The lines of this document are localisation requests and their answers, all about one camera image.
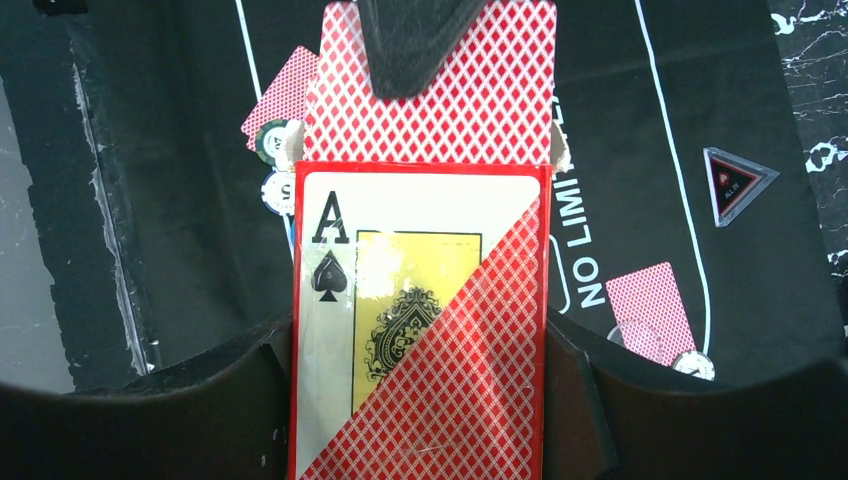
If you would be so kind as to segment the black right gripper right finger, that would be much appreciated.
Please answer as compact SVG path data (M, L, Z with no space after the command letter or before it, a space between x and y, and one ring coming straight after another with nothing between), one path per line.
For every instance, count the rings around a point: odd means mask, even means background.
M847 363L728 387L547 315L547 479L843 479Z

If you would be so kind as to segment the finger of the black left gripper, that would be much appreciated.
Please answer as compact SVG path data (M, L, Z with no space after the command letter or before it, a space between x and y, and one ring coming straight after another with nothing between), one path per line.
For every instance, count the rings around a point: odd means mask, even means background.
M422 93L485 5L484 0L359 1L374 95L391 100Z

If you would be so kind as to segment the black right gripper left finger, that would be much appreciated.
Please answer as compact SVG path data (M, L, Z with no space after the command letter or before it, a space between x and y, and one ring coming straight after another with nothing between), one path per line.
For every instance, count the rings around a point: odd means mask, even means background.
M1 388L5 479L284 479L292 319L116 389Z

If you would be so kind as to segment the red backed playing card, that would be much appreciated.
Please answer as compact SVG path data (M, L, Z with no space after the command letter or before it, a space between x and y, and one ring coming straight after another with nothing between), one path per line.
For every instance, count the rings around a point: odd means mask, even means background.
M245 118L241 132L246 135L246 148L256 151L260 128L273 120L303 121L307 112L306 94L317 71L318 56L304 46L297 46Z

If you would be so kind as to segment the blue small blind button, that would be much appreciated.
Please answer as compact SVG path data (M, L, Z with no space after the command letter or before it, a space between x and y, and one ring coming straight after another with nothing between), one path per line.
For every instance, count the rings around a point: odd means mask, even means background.
M289 251L291 258L294 258L294 248L295 248L295 230L294 230L294 220L292 216L287 216L284 219L284 227L288 239Z

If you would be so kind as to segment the red playing card box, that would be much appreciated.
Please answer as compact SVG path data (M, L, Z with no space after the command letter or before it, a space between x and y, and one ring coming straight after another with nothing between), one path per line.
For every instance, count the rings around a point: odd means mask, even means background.
M296 167L291 478L540 477L561 151Z

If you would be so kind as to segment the clear dealer button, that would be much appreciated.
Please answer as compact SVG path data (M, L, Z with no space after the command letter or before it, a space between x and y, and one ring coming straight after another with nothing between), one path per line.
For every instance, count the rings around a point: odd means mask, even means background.
M658 364L664 360L664 345L659 332L650 325L624 321L614 326L606 339L628 351Z

